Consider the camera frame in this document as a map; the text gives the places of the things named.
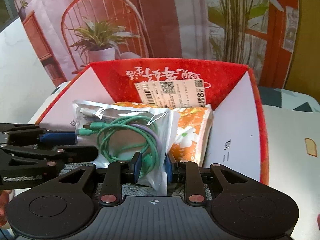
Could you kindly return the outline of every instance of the white label sticker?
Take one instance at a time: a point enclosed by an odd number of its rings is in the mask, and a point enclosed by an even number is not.
[[[165,108],[204,107],[202,79],[150,81],[135,84],[142,103]]]

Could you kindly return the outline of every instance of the white flower pot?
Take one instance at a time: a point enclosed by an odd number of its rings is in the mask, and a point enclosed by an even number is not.
[[[115,48],[88,51],[90,62],[119,59],[119,53]]]

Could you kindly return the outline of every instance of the orange floral tissue pack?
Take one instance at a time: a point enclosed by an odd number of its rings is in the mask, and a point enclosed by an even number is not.
[[[131,102],[119,102],[115,103],[115,105],[135,108],[156,108],[156,106]],[[177,161],[193,161],[201,167],[212,126],[211,106],[175,108],[173,110],[180,113],[180,119],[177,135],[170,152]]]

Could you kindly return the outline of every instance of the poster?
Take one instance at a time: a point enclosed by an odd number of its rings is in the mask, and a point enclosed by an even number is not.
[[[289,70],[299,20],[299,0],[14,1],[56,86],[89,62],[140,57],[245,64],[272,84],[271,66]]]

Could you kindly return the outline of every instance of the white crosshair symbol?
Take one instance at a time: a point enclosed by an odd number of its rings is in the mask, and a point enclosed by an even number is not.
[[[157,199],[153,199],[153,200],[151,200],[151,201],[149,201],[149,202],[151,202],[153,205],[155,205],[155,204],[158,204],[158,203],[161,202],[161,201],[159,201],[159,200],[157,200]]]

